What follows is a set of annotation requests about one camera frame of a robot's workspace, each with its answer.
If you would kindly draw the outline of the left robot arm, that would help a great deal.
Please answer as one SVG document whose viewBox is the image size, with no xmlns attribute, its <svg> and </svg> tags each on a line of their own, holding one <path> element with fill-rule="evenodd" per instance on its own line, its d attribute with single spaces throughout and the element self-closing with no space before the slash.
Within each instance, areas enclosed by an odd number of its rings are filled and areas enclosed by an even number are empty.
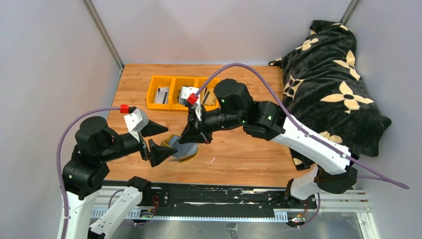
<svg viewBox="0 0 422 239">
<path fill-rule="evenodd" d="M 155 167 L 176 152 L 152 140 L 144 141 L 145 137 L 167 132 L 166 126 L 149 120 L 143 113 L 130 113 L 124 119 L 129 128 L 125 134 L 111 129 L 100 116 L 85 119 L 76 132 L 71 159 L 61 173 L 64 195 L 58 238 L 109 239 L 135 206 L 146 206 L 152 201 L 151 182 L 135 176 L 106 213 L 91 222 L 90 214 L 109 174 L 109 161 L 139 152 Z"/>
</svg>

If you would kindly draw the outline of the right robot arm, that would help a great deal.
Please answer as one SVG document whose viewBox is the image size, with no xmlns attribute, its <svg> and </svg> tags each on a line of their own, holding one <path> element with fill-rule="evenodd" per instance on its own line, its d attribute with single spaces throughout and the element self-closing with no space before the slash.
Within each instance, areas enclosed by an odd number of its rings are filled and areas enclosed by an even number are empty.
<svg viewBox="0 0 422 239">
<path fill-rule="evenodd" d="M 288 182 L 283 196 L 287 206 L 296 208 L 321 191 L 342 194 L 356 183 L 357 170 L 350 165 L 348 147 L 316 134 L 276 103 L 255 101 L 245 84 L 234 79 L 219 82 L 213 93 L 220 106 L 210 111 L 195 97 L 197 91 L 182 87 L 178 96 L 189 109 L 181 144 L 209 144 L 214 132 L 242 127 L 246 134 L 285 145 L 316 164 L 309 173 Z"/>
</svg>

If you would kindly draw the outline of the yellow leather card holder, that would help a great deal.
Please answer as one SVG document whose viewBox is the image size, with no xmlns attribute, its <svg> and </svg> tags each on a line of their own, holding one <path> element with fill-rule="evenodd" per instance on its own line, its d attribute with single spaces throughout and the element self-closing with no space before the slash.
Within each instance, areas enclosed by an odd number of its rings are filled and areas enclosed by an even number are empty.
<svg viewBox="0 0 422 239">
<path fill-rule="evenodd" d="M 196 143 L 180 144 L 181 136 L 177 134 L 170 135 L 167 139 L 161 141 L 160 145 L 164 147 L 172 147 L 177 150 L 172 154 L 168 161 L 176 163 L 186 163 L 193 160 L 199 153 L 199 146 Z"/>
</svg>

